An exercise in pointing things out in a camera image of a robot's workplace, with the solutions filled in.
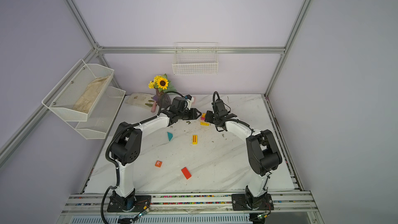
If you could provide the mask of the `dark purple glass vase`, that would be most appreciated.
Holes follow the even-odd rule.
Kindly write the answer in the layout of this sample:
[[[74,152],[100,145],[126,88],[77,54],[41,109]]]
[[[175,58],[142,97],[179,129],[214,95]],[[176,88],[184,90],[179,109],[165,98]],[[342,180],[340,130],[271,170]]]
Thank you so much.
[[[161,108],[165,108],[171,104],[171,98],[164,91],[156,89],[156,102]]]

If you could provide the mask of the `aluminium front rail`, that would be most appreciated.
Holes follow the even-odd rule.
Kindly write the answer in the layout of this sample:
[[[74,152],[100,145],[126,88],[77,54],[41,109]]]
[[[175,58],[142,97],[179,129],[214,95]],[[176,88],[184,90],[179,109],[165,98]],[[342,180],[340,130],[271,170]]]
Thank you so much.
[[[233,192],[138,194],[131,212],[107,212],[114,207],[101,194],[71,195],[58,224],[323,224],[309,191],[273,192],[255,209]]]

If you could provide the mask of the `red wood block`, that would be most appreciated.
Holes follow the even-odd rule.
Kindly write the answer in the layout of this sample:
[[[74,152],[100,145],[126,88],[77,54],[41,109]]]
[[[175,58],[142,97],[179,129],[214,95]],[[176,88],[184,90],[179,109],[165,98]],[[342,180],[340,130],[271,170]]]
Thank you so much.
[[[190,178],[192,177],[190,171],[189,171],[186,167],[184,167],[183,169],[181,169],[181,172],[183,173],[183,175],[184,175],[184,177],[185,177],[186,179],[190,179]]]

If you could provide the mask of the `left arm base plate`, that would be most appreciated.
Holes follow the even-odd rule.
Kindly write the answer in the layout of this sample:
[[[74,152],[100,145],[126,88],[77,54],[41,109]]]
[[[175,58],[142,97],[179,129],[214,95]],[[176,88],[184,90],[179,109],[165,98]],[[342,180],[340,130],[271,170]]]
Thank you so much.
[[[150,195],[134,196],[128,200],[117,200],[110,196],[110,202],[107,207],[108,213],[140,213],[146,208],[150,208]]]

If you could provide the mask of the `sunflower bouquet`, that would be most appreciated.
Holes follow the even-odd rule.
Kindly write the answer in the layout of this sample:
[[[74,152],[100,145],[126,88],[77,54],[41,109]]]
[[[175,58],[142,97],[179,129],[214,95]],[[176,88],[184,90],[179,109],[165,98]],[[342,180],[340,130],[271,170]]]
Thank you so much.
[[[154,89],[156,95],[160,96],[168,92],[176,92],[175,86],[168,79],[167,74],[156,75],[148,84],[149,89]]]

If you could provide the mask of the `white cloth on table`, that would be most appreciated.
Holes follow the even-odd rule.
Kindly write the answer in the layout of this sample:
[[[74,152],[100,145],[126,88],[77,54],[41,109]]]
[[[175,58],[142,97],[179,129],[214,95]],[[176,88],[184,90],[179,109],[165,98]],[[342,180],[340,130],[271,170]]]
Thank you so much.
[[[152,94],[132,93],[127,97],[125,103],[132,106],[138,106],[147,110],[151,110],[153,107],[154,99]]]

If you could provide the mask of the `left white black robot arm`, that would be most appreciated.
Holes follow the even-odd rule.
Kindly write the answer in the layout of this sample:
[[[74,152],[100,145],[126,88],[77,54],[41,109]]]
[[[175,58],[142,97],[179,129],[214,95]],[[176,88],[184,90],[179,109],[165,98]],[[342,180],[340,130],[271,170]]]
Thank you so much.
[[[110,202],[124,212],[131,211],[136,205],[135,186],[129,169],[141,152],[142,139],[151,133],[166,128],[178,120],[196,120],[202,113],[192,107],[191,95],[173,98],[171,105],[158,114],[138,123],[122,122],[118,125],[112,141],[108,145],[105,158],[116,168],[116,185],[110,186]]]

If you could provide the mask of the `yellow red striped block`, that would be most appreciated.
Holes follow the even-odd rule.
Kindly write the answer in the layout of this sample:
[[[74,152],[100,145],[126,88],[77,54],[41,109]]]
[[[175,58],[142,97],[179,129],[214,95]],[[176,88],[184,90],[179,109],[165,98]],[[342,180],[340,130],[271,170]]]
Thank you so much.
[[[193,144],[193,145],[197,145],[197,144],[198,144],[198,136],[197,136],[197,135],[193,135],[193,137],[192,137],[192,144]]]

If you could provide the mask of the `pink tube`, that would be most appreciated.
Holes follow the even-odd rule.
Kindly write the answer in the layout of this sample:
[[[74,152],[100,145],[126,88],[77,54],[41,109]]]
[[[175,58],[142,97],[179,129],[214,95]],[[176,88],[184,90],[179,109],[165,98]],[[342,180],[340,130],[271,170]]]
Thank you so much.
[[[156,110],[156,108],[157,108],[157,102],[154,101],[154,102],[153,102],[153,105],[152,105],[152,108],[151,108],[151,112],[154,113],[155,110]]]

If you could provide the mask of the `white mesh shelf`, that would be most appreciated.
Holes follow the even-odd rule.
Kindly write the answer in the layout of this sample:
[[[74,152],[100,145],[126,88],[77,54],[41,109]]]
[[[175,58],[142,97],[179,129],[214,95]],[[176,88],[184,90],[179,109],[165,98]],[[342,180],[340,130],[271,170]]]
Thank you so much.
[[[106,138],[118,110],[124,100],[125,91],[109,86],[101,96],[86,122],[79,122],[75,130],[86,140]]]
[[[109,76],[102,91],[99,93],[88,114],[73,110],[73,106],[84,93],[88,84],[99,77]],[[42,100],[42,105],[48,108],[65,122],[86,122],[95,106],[104,94],[114,77],[114,70],[99,64],[85,63],[79,60],[63,79]]]

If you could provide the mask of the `white upper mesh shelf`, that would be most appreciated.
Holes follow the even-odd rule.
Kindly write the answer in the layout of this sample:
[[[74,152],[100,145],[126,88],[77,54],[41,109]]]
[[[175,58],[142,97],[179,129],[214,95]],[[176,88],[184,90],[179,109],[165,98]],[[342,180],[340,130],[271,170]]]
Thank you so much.
[[[102,91],[99,93],[88,114],[73,110],[73,106],[84,93],[88,84],[99,77],[109,76]],[[65,122],[86,122],[95,106],[104,94],[114,77],[114,70],[99,64],[85,63],[79,60],[63,79],[42,100],[42,105],[48,108]]]

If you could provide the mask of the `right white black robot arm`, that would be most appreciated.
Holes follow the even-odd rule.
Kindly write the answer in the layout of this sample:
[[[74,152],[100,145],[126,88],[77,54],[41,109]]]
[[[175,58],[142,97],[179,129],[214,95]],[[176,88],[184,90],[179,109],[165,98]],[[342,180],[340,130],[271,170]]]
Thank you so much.
[[[272,172],[282,164],[283,158],[272,131],[252,128],[248,123],[226,109],[219,97],[212,100],[212,111],[207,111],[205,121],[215,125],[218,132],[227,131],[246,143],[248,162],[254,172],[243,195],[233,195],[235,209],[268,210],[274,209],[268,193],[268,183]]]

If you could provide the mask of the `beige cloth in shelf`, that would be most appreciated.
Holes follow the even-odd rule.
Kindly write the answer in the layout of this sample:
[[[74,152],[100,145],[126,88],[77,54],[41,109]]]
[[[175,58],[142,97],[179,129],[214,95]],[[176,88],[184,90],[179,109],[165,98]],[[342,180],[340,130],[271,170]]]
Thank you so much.
[[[99,77],[90,82],[84,93],[73,106],[73,110],[88,114],[108,79],[109,76]]]

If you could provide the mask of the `white lower mesh shelf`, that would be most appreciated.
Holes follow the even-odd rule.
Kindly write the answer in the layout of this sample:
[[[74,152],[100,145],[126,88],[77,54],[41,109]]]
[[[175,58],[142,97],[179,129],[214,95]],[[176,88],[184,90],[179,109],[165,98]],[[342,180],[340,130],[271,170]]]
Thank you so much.
[[[125,91],[109,86],[101,96],[86,122],[79,122],[75,130],[86,140],[106,138],[118,110],[124,100]]]

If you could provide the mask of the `orange letter cube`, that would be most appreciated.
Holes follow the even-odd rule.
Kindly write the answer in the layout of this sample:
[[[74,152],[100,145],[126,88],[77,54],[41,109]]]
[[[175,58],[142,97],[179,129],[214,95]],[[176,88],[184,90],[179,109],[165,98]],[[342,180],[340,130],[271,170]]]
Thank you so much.
[[[162,161],[157,161],[157,162],[155,163],[155,166],[156,166],[157,168],[160,168],[160,167],[162,166]]]

